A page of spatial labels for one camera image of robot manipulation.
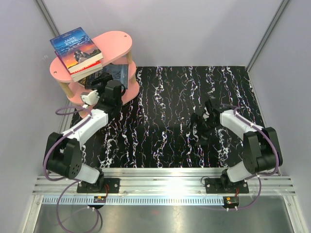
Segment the Nineteen Eighty-Four blue book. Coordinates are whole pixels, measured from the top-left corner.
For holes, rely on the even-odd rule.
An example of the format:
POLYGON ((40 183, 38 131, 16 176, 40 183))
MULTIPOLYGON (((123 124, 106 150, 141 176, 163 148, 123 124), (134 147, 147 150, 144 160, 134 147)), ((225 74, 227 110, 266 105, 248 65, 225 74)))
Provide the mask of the Nineteen Eighty-Four blue book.
MULTIPOLYGON (((128 65, 114 65, 108 64, 101 69, 101 74, 111 74, 113 80, 120 81, 125 89, 128 89, 128 65)), ((84 86, 85 89, 97 89, 99 87, 91 87, 91 81, 100 75, 88 76, 88 85, 84 86)))

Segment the purple paperback book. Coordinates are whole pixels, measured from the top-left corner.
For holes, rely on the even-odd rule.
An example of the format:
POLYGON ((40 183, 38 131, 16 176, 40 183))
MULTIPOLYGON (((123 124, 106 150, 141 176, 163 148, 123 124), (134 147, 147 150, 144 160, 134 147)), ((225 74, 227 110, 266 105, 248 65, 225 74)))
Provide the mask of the purple paperback book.
POLYGON ((78 75, 76 77, 72 77, 72 80, 74 82, 77 82, 77 81, 79 81, 79 80, 81 80, 83 78, 86 78, 86 77, 90 76, 90 75, 100 75, 101 72, 102 72, 101 70, 98 70, 98 71, 93 72, 93 73, 90 73, 90 72, 89 73, 85 73, 85 74, 82 74, 82 75, 78 75))

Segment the Jane Eyre blue book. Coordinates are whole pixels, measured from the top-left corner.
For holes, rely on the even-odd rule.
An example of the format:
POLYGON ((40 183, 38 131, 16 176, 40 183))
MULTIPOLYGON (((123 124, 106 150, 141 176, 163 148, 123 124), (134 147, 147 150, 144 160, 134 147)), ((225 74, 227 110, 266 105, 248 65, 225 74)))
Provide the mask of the Jane Eyre blue book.
POLYGON ((70 74, 103 59, 102 51, 81 27, 51 39, 50 43, 70 74))

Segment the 169-Storey Treehouse black book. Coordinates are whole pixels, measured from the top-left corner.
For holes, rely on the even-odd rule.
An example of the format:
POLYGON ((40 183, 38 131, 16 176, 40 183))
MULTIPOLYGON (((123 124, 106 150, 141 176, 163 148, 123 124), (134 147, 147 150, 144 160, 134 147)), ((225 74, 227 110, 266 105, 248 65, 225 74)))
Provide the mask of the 169-Storey Treehouse black book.
POLYGON ((82 86, 88 85, 88 77, 84 77, 78 81, 78 83, 82 86))

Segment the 13-Storey Treehouse red book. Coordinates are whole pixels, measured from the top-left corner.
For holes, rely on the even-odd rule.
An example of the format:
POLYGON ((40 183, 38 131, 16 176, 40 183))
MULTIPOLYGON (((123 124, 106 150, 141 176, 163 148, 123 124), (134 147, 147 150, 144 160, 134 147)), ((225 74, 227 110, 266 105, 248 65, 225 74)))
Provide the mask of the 13-Storey Treehouse red book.
POLYGON ((101 63, 100 60, 103 58, 102 52, 99 49, 95 49, 91 53, 76 50, 72 55, 76 63, 74 65, 67 66, 62 57, 56 51, 54 51, 54 53, 65 67, 67 73, 72 77, 75 77, 80 73, 82 74, 88 69, 99 66, 101 63))

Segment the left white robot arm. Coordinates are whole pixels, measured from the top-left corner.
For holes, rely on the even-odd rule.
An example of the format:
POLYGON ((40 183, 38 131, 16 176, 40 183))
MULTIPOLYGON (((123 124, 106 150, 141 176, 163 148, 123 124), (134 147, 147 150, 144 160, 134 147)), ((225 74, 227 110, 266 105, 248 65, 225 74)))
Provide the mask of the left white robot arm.
POLYGON ((83 106, 76 109, 86 111, 87 116, 74 127, 49 135, 43 161, 45 177, 52 181, 47 172, 87 183, 88 188, 99 193, 104 189, 104 173, 99 168, 90 167, 82 162, 82 146, 101 128, 121 112, 125 86, 111 76, 104 76, 92 81, 93 89, 83 93, 83 106))

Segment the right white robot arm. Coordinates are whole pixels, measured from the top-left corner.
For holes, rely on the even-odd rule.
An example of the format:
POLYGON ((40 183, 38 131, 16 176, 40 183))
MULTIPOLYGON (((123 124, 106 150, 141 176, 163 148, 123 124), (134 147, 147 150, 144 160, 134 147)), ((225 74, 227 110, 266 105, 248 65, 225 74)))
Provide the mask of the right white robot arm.
POLYGON ((219 178, 202 178, 207 192, 211 189, 225 193, 241 192, 247 180, 274 175, 283 163, 276 130, 247 120, 238 110, 238 106, 213 105, 207 100, 200 115, 193 113, 190 116, 188 127, 197 130, 196 145, 207 145, 217 127, 229 129, 243 144, 241 162, 224 169, 219 178))

